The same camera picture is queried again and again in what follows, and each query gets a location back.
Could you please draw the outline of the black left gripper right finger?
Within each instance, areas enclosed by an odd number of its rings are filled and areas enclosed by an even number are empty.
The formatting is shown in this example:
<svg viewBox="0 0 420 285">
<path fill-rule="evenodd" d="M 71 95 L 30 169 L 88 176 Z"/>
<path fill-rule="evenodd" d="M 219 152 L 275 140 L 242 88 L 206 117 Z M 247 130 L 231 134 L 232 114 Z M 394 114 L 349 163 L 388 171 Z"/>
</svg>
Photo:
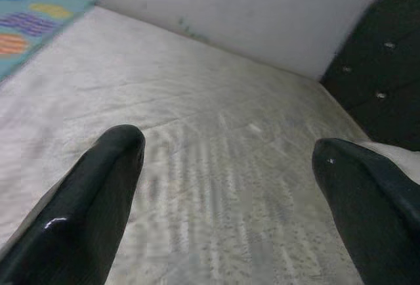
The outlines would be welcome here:
<svg viewBox="0 0 420 285">
<path fill-rule="evenodd" d="M 316 182 L 365 285 L 420 285 L 420 151 L 325 138 Z"/>
</svg>

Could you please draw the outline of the black tufted headboard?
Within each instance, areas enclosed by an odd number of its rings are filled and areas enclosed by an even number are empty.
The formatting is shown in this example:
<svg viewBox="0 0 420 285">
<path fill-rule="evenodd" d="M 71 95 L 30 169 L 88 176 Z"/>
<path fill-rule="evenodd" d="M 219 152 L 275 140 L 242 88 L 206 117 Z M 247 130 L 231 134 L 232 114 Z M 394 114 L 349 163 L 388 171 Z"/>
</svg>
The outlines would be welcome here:
<svg viewBox="0 0 420 285">
<path fill-rule="evenodd" d="M 371 140 L 420 151 L 420 0 L 375 0 L 321 83 Z"/>
</svg>

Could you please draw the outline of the white quilted mattress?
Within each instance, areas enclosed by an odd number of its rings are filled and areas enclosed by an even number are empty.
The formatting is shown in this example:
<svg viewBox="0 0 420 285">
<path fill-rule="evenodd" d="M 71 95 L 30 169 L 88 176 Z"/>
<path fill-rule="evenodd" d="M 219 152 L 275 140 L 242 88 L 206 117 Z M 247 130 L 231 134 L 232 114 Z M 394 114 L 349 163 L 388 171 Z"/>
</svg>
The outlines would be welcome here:
<svg viewBox="0 0 420 285">
<path fill-rule="evenodd" d="M 316 182 L 369 142 L 318 83 L 95 7 L 0 82 L 0 249 L 107 130 L 145 138 L 105 285 L 365 285 Z"/>
</svg>

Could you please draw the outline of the turquoise heart print mat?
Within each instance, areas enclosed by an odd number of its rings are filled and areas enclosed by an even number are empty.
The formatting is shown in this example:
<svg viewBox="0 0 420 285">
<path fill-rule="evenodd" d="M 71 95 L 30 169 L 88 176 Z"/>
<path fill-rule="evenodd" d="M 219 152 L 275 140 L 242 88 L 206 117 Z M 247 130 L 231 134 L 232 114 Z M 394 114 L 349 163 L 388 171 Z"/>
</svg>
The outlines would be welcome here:
<svg viewBox="0 0 420 285">
<path fill-rule="evenodd" d="M 94 5 L 95 0 L 0 0 L 0 82 Z"/>
</svg>

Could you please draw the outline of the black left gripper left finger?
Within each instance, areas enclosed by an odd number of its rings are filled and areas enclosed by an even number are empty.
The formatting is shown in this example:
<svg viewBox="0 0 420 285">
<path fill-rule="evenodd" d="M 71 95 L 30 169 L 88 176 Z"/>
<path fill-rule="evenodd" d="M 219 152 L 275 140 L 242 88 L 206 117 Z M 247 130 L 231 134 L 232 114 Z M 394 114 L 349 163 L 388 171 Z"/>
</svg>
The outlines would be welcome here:
<svg viewBox="0 0 420 285">
<path fill-rule="evenodd" d="M 131 212 L 145 138 L 104 132 L 0 249 L 0 285 L 105 285 Z"/>
</svg>

